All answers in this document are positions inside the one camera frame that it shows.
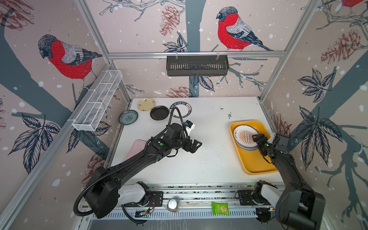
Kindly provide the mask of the orange sunburst plate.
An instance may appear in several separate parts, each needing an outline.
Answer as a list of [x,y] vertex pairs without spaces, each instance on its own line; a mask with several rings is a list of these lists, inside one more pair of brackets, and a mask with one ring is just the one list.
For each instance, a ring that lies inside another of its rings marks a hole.
[[235,141],[247,144],[253,143],[253,135],[259,134],[256,129],[248,125],[239,125],[233,130],[233,137]]

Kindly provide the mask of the black small plate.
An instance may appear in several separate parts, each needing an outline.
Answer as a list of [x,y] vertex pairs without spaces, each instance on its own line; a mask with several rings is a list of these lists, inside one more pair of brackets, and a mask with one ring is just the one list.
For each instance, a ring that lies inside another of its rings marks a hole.
[[150,117],[156,121],[164,120],[168,115],[169,109],[163,105],[156,106],[150,111]]

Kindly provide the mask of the green lettered rim plate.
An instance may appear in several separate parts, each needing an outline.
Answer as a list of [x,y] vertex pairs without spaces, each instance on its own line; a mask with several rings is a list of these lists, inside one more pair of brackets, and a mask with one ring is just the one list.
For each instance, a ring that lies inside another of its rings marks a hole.
[[186,118],[192,113],[192,106],[188,102],[175,102],[170,106],[169,111],[172,112],[175,107],[180,111],[182,118]]

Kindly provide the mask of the yellow small plate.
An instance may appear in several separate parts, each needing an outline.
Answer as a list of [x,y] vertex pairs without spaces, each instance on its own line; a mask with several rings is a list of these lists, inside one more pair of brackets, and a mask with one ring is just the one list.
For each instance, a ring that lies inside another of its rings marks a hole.
[[150,111],[156,106],[156,101],[152,98],[144,98],[138,102],[137,108],[140,111]]

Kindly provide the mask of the white flower motif plate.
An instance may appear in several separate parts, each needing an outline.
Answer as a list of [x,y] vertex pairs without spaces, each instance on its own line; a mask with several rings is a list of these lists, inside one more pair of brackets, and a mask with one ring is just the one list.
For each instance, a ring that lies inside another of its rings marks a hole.
[[235,143],[239,148],[241,148],[245,151],[254,151],[254,150],[258,149],[258,145],[255,142],[253,142],[251,144],[247,144],[247,143],[235,141]]

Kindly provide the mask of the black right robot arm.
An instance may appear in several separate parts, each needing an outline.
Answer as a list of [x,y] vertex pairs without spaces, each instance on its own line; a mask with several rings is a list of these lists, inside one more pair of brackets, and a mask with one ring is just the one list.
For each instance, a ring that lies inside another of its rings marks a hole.
[[289,138],[276,134],[272,142],[264,134],[253,136],[261,155],[269,157],[285,184],[282,193],[263,180],[256,183],[252,194],[255,203],[270,203],[279,223],[295,230],[318,230],[323,220],[325,198],[315,192],[299,173],[295,159],[287,154]]

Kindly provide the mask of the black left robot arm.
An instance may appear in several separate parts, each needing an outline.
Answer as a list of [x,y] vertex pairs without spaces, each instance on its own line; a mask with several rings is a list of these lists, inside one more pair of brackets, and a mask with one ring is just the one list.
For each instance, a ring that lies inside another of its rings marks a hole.
[[144,149],[126,161],[115,166],[97,168],[87,187],[78,195],[73,212],[84,217],[94,214],[97,218],[108,215],[117,205],[123,204],[127,194],[122,191],[124,184],[146,167],[171,157],[171,151],[183,149],[195,153],[202,143],[191,140],[189,133],[195,125],[189,120],[183,124],[173,123],[150,138]]

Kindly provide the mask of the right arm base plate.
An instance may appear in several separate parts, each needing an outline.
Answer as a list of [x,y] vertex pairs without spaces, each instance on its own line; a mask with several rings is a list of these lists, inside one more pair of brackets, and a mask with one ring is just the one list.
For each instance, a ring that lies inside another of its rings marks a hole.
[[253,199],[253,190],[239,190],[237,197],[241,206],[258,206]]

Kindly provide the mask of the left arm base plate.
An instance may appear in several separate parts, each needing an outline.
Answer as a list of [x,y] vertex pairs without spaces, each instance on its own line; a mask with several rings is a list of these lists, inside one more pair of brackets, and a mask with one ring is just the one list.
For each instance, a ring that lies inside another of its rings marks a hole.
[[163,205],[163,191],[147,192],[143,198],[144,207],[161,207]]

